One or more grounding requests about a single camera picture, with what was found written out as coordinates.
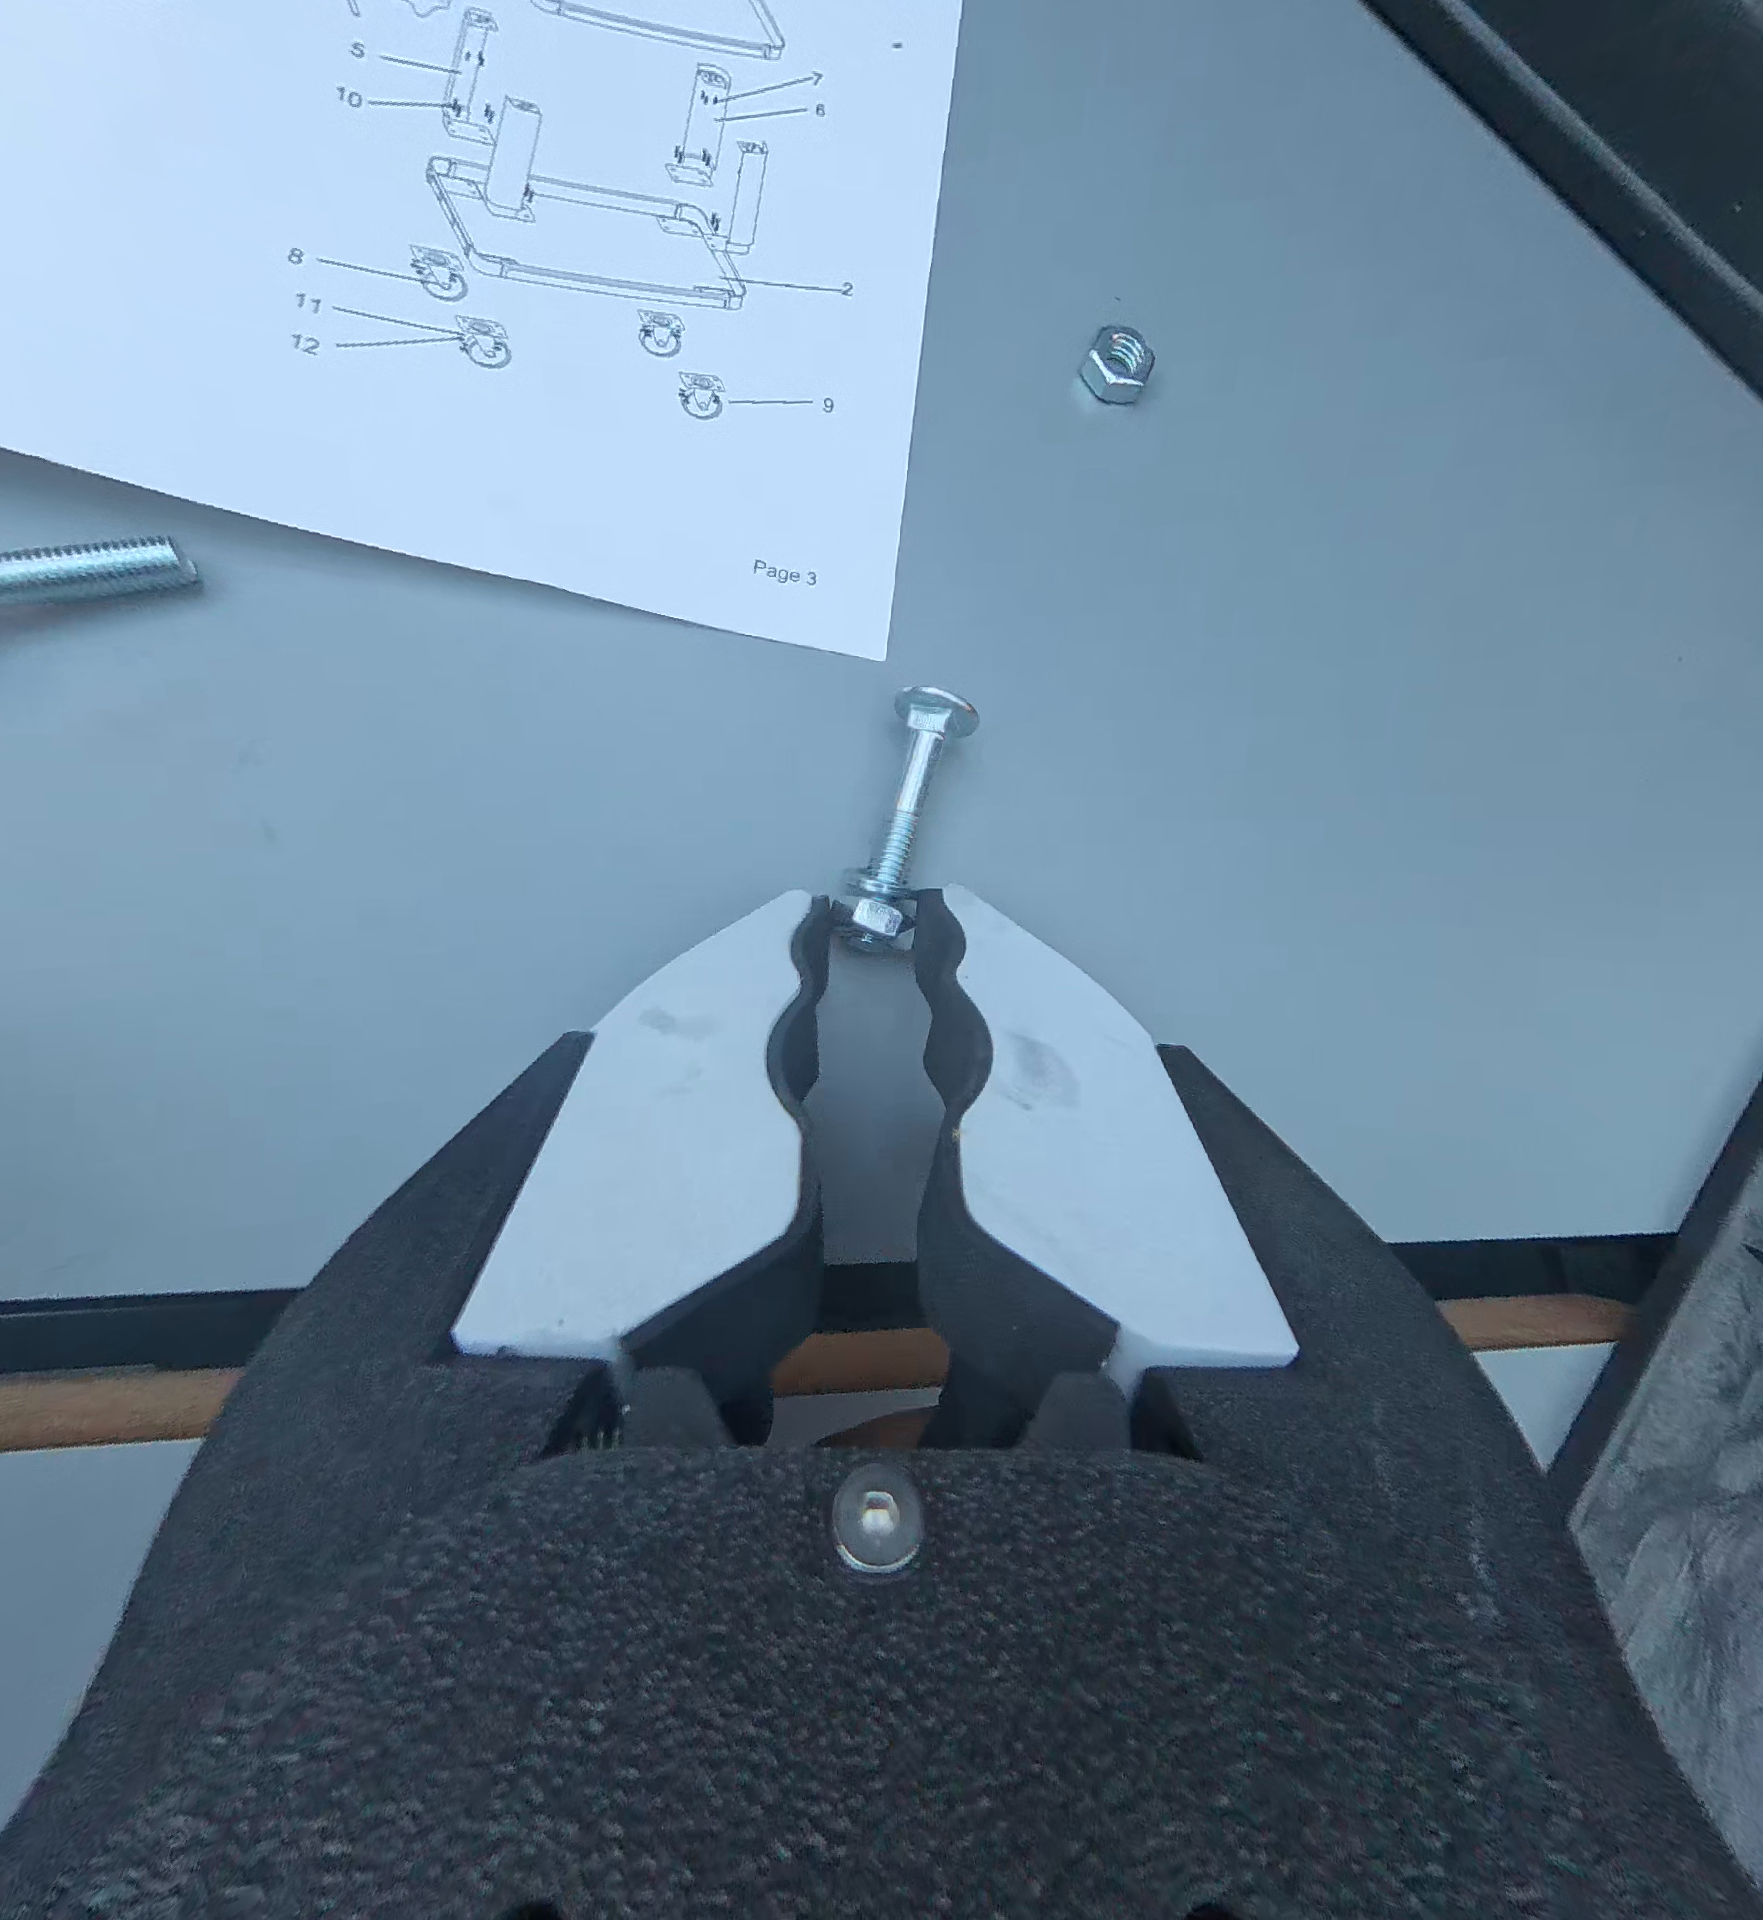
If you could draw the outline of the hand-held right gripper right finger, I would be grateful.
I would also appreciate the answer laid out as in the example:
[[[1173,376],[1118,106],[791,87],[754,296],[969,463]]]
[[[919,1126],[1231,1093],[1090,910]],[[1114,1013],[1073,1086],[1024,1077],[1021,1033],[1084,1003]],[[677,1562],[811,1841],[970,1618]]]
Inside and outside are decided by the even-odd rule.
[[[965,886],[916,906],[941,1136],[920,1302],[1002,1398],[1097,1374],[1290,1368],[1300,1342],[1140,1022]]]

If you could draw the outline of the marbled black plastic panel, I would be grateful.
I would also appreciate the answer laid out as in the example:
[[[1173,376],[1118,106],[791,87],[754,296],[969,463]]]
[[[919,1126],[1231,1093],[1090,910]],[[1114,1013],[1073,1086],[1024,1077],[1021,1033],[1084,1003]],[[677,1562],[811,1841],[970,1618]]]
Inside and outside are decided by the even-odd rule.
[[[1763,1075],[1548,1485],[1665,1748],[1763,1899]]]

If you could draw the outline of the white instruction manual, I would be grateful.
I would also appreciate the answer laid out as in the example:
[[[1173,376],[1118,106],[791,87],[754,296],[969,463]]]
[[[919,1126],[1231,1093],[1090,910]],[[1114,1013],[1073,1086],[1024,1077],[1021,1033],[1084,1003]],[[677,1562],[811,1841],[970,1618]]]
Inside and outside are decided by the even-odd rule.
[[[0,448],[882,661],[961,21],[0,2]]]

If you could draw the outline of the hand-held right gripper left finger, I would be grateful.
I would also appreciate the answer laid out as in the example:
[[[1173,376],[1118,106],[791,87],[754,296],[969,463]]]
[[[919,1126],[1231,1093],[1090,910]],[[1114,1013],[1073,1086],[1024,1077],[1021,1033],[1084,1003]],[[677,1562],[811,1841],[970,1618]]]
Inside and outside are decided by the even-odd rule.
[[[828,903],[787,892],[687,947],[595,1023],[453,1322],[462,1357],[698,1374],[770,1394],[824,1278],[805,1100]]]

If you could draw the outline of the silver carriage bolt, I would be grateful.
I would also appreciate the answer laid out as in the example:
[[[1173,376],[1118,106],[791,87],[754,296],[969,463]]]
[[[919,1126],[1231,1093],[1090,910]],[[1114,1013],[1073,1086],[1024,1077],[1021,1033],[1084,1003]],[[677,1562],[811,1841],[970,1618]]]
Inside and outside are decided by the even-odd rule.
[[[0,607],[60,606],[195,588],[199,572],[165,539],[30,547],[0,552]]]
[[[980,710],[965,698],[933,685],[906,687],[894,703],[908,730],[908,757],[894,807],[868,868],[879,875],[910,875],[920,817],[933,791],[944,750],[967,739],[981,726]]]

